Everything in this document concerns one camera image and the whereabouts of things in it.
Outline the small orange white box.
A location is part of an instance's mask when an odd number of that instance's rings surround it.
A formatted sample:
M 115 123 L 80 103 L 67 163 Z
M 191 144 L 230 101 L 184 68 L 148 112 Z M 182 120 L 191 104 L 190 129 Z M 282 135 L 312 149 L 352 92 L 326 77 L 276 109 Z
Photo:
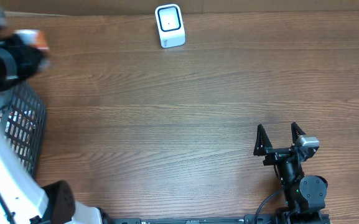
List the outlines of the small orange white box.
M 49 51 L 45 35 L 40 30 L 21 29 L 14 32 L 25 45 L 37 48 L 41 51 Z

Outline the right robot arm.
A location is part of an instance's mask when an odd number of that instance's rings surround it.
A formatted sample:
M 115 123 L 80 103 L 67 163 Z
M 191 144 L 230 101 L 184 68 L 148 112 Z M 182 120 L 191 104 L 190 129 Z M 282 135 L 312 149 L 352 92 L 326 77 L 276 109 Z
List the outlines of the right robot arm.
M 263 156 L 264 166 L 273 166 L 281 188 L 267 197 L 258 207 L 254 222 L 264 205 L 280 193 L 284 194 L 286 206 L 278 208 L 269 216 L 270 223 L 330 223 L 328 215 L 322 215 L 325 208 L 328 182 L 319 175 L 305 175 L 302 163 L 315 155 L 320 142 L 315 136 L 307 135 L 297 123 L 291 124 L 292 144 L 289 147 L 273 148 L 262 124 L 257 127 L 253 154 Z

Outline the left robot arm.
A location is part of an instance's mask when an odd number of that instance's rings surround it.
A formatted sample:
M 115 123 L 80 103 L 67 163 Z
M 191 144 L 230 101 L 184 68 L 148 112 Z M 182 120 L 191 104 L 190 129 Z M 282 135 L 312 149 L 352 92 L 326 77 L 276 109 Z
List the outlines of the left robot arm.
M 0 223 L 108 223 L 109 216 L 74 199 L 66 181 L 39 186 L 33 176 L 46 110 L 27 79 L 49 65 L 38 30 L 0 39 Z

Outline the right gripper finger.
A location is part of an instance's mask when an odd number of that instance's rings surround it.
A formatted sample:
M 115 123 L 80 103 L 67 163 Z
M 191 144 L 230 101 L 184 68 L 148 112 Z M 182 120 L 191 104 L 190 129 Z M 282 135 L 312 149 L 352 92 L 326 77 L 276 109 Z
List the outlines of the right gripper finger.
M 273 146 L 266 134 L 266 131 L 262 124 L 257 127 L 256 143 L 254 146 L 254 156 L 265 156 L 273 150 Z
M 296 122 L 291 123 L 291 133 L 293 145 L 301 146 L 305 132 L 303 132 Z

